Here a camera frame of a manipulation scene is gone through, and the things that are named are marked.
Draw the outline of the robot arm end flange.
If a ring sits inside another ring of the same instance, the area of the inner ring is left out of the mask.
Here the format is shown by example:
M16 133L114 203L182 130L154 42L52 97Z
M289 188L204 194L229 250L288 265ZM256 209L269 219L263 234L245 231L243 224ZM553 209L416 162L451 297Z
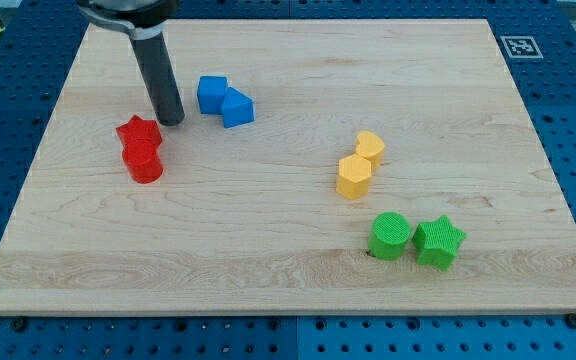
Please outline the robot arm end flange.
M76 0L82 15L97 27L123 33L132 40L160 35L180 0Z

